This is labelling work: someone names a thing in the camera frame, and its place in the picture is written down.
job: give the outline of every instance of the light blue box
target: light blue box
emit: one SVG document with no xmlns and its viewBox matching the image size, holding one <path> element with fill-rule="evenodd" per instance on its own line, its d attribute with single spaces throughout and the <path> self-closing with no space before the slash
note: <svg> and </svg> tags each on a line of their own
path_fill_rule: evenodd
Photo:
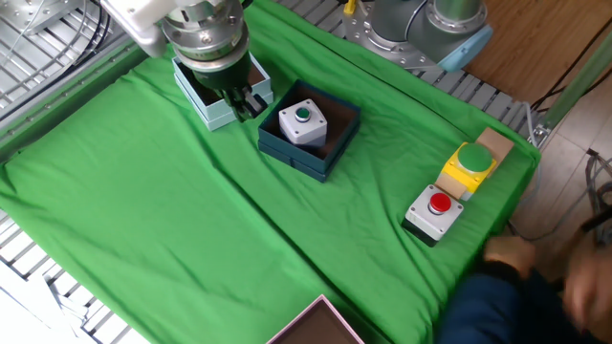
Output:
<svg viewBox="0 0 612 344">
<path fill-rule="evenodd" d="M 252 64 L 259 73 L 263 76 L 263 80 L 252 85 L 252 93 L 254 95 L 260 95 L 267 104 L 271 104 L 274 101 L 274 94 L 272 92 L 272 84 L 270 80 L 270 76 L 264 71 L 259 62 L 255 59 L 255 57 L 251 54 Z M 174 79 L 176 80 L 177 85 L 186 98 L 189 100 L 193 108 L 195 109 L 200 119 L 207 126 L 208 130 L 213 131 L 216 130 L 226 124 L 229 124 L 236 120 L 236 115 L 233 113 L 231 108 L 227 105 L 227 103 L 221 99 L 210 105 L 206 105 L 202 99 L 198 96 L 198 93 L 195 91 L 191 83 L 187 80 L 185 74 L 179 67 L 181 61 L 178 57 L 174 57 L 172 59 L 172 64 L 174 65 Z"/>
</svg>

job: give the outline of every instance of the green pole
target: green pole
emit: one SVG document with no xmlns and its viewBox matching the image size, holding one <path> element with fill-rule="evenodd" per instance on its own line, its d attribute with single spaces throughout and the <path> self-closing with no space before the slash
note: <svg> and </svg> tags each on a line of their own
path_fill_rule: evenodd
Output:
<svg viewBox="0 0 612 344">
<path fill-rule="evenodd" d="M 576 78 L 570 82 L 555 104 L 551 106 L 544 118 L 544 126 L 547 129 L 555 128 L 611 62 L 612 32 L 603 40 Z"/>
</svg>

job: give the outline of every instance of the hand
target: hand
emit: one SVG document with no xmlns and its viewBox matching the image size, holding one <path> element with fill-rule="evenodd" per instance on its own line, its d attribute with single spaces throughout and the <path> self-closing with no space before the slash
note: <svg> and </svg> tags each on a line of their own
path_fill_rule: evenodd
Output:
<svg viewBox="0 0 612 344">
<path fill-rule="evenodd" d="M 604 339 L 612 318 L 612 247 L 595 251 L 588 242 L 571 258 L 563 303 L 580 330 Z"/>
<path fill-rule="evenodd" d="M 536 247 L 520 237 L 494 237 L 485 246 L 484 259 L 508 264 L 525 280 L 536 262 Z"/>
</svg>

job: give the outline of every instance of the floor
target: floor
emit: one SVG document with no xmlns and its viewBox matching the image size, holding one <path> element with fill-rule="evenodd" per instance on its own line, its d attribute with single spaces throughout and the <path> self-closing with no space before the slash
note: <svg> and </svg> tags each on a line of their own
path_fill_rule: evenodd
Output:
<svg viewBox="0 0 612 344">
<path fill-rule="evenodd" d="M 529 102 L 553 86 L 612 17 L 609 0 L 484 2 L 494 35 L 466 72 L 515 100 Z"/>
<path fill-rule="evenodd" d="M 612 158 L 612 78 L 583 97 L 549 138 L 542 152 L 542 179 L 539 191 L 513 215 L 517 229 L 525 237 L 537 237 L 555 227 L 558 219 L 586 187 L 586 150 L 591 148 L 605 159 Z M 597 185 L 612 181 L 600 173 Z M 572 215 L 552 235 L 536 241 L 538 269 L 552 280 L 565 268 L 567 247 L 579 225 L 593 215 L 584 198 Z"/>
</svg>

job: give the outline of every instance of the dark blue box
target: dark blue box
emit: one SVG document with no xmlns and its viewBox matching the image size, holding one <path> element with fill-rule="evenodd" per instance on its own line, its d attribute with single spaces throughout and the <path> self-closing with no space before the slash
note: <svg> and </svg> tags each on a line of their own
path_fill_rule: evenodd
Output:
<svg viewBox="0 0 612 344">
<path fill-rule="evenodd" d="M 306 99 L 312 99 L 327 120 L 327 138 L 320 148 L 294 146 L 280 131 L 280 110 Z M 360 122 L 359 107 L 298 80 L 259 125 L 259 150 L 323 183 L 359 131 Z"/>
</svg>

